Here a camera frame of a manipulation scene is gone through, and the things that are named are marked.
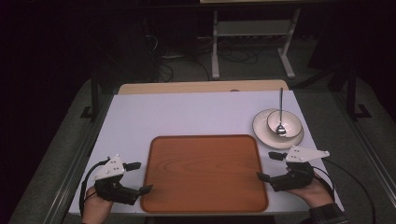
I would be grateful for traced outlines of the white table mat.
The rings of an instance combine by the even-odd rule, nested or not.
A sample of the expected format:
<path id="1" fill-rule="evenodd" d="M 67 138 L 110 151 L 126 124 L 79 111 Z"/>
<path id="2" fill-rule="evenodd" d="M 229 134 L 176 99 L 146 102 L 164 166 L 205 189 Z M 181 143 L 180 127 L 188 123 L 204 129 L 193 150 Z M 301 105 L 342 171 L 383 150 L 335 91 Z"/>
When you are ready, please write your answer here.
<path id="1" fill-rule="evenodd" d="M 227 91 L 196 93 L 119 94 L 106 113 L 84 173 L 97 162 L 119 154 L 124 162 L 142 162 L 137 171 L 125 174 L 121 183 L 138 189 L 143 185 L 150 142 L 164 135 L 249 134 L 254 135 L 254 117 L 278 107 L 278 91 Z M 292 91 L 284 91 L 284 108 L 302 121 L 300 146 L 316 148 L 303 112 Z M 268 158 L 271 150 L 258 142 L 264 173 L 282 175 L 286 164 Z M 269 206 L 264 215 L 305 212 L 307 205 L 287 192 L 268 188 Z"/>

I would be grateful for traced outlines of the white round plate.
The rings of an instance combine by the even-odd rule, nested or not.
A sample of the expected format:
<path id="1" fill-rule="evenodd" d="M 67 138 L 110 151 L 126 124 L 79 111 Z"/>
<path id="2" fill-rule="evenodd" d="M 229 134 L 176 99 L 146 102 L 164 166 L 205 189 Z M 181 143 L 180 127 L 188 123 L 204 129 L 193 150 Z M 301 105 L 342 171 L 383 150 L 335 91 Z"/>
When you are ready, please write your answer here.
<path id="1" fill-rule="evenodd" d="M 292 146 L 299 145 L 304 138 L 304 128 L 293 138 L 284 138 L 277 136 L 270 131 L 267 126 L 267 117 L 277 109 L 271 108 L 259 112 L 252 123 L 253 131 L 256 136 L 268 147 L 275 149 L 289 149 Z"/>

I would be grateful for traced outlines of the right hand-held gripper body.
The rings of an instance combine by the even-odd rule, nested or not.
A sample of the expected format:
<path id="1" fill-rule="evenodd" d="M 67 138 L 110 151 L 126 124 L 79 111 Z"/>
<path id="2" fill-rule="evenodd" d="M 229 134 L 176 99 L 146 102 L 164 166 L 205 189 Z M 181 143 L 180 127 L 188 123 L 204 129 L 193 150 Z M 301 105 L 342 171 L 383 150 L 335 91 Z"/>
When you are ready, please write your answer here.
<path id="1" fill-rule="evenodd" d="M 270 178 L 274 191 L 301 189 L 311 184 L 314 168 L 311 161 L 330 156 L 329 151 L 293 146 L 283 160 L 289 169 L 285 175 Z"/>

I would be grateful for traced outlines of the person's right hand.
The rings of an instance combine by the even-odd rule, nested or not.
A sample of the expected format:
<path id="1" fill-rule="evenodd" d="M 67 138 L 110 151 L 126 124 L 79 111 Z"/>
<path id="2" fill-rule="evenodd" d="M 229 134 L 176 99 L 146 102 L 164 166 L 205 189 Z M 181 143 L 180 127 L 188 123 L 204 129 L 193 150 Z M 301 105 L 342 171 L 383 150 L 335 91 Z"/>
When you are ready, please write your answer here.
<path id="1" fill-rule="evenodd" d="M 288 193 L 302 199 L 310 208 L 334 203 L 328 188 L 321 182 L 321 177 L 318 175 L 314 177 L 310 185 L 301 189 L 290 189 Z"/>

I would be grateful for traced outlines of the black metal stand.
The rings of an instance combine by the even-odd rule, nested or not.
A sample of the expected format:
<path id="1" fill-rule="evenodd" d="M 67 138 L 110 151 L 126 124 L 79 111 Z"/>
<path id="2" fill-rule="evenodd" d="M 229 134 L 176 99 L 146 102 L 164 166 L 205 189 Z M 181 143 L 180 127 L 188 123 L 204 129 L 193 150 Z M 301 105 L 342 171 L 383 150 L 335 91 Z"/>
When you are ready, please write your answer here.
<path id="1" fill-rule="evenodd" d="M 96 71 L 90 76 L 91 83 L 91 105 L 85 106 L 80 117 L 82 119 L 95 120 L 99 111 L 99 85 L 97 81 Z"/>
<path id="2" fill-rule="evenodd" d="M 350 65 L 346 84 L 346 112 L 352 120 L 370 118 L 371 114 L 365 105 L 356 104 L 356 89 L 356 70 L 353 65 Z"/>

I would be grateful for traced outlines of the person's left hand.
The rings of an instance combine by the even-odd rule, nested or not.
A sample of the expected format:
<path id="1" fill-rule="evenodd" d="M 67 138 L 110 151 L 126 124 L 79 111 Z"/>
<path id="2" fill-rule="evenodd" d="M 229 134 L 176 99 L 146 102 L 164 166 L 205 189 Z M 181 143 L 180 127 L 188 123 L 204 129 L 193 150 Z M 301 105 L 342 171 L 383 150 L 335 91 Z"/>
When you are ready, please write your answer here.
<path id="1" fill-rule="evenodd" d="M 109 216 L 113 202 L 104 200 L 96 194 L 95 187 L 86 191 L 82 224 L 104 224 Z"/>

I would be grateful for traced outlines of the metal spoon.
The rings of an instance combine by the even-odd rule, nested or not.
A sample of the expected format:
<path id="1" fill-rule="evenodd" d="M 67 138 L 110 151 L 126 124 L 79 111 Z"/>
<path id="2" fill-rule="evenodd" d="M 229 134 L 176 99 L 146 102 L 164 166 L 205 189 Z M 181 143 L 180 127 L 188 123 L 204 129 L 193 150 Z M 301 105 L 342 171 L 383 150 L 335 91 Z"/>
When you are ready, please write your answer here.
<path id="1" fill-rule="evenodd" d="M 279 123 L 276 127 L 276 133 L 279 136 L 285 137 L 286 136 L 286 129 L 282 124 L 283 119 L 283 89 L 279 90 Z"/>

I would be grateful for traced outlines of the person's dark sleeve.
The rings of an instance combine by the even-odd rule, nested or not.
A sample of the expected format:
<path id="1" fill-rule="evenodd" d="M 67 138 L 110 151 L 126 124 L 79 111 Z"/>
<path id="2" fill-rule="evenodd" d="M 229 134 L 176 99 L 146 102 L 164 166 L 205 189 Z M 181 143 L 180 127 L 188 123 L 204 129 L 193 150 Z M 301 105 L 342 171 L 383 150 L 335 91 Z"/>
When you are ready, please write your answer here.
<path id="1" fill-rule="evenodd" d="M 299 224 L 349 224 L 349 219 L 336 203 L 310 208 L 309 215 Z"/>

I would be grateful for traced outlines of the brown wooden tray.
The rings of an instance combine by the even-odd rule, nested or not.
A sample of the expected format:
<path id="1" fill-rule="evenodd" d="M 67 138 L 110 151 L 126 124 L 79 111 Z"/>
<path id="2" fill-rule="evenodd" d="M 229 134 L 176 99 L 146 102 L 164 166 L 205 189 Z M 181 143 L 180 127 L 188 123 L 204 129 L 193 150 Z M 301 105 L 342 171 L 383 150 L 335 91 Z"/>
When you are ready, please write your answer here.
<path id="1" fill-rule="evenodd" d="M 151 214 L 252 214 L 268 207 L 254 137 L 158 136 L 151 141 L 145 174 L 152 190 L 141 199 Z"/>

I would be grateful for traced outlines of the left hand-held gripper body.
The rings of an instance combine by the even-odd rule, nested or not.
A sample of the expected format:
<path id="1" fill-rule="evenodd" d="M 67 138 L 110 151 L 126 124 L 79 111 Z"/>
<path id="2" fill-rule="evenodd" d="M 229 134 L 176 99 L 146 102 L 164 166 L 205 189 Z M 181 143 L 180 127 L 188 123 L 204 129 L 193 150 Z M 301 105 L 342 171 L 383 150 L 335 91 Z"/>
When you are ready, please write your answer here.
<path id="1" fill-rule="evenodd" d="M 97 195 L 107 201 L 134 205 L 138 199 L 138 191 L 121 184 L 125 171 L 119 155 L 109 159 L 94 175 L 94 187 Z"/>

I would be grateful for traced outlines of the white metal stand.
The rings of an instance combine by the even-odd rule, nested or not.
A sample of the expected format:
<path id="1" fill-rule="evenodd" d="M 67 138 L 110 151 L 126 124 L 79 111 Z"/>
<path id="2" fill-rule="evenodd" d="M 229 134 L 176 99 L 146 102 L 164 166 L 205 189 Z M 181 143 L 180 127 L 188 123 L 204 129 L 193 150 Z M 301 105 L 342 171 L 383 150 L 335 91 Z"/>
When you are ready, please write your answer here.
<path id="1" fill-rule="evenodd" d="M 295 74 L 288 58 L 288 50 L 292 40 L 301 10 L 295 9 L 289 20 L 264 20 L 264 21 L 220 21 L 219 13 L 213 13 L 212 52 L 211 65 L 212 77 L 219 79 L 218 38 L 231 36 L 270 36 L 282 35 L 286 41 L 282 48 L 277 49 L 278 57 L 283 65 L 286 76 L 294 79 Z"/>

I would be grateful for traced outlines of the white bowl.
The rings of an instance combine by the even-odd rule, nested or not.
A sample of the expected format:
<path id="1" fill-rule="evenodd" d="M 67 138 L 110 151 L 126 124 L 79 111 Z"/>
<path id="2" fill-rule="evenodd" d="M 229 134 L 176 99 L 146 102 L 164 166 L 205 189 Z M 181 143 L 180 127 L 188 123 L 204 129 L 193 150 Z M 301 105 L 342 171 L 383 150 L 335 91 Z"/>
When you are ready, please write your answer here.
<path id="1" fill-rule="evenodd" d="M 279 136 L 276 133 L 276 127 L 279 123 L 279 110 L 272 112 L 267 117 L 267 126 L 270 131 Z M 300 119 L 289 111 L 283 110 L 283 119 L 282 124 L 285 127 L 287 133 L 284 138 L 293 138 L 296 137 L 303 129 L 302 123 Z"/>

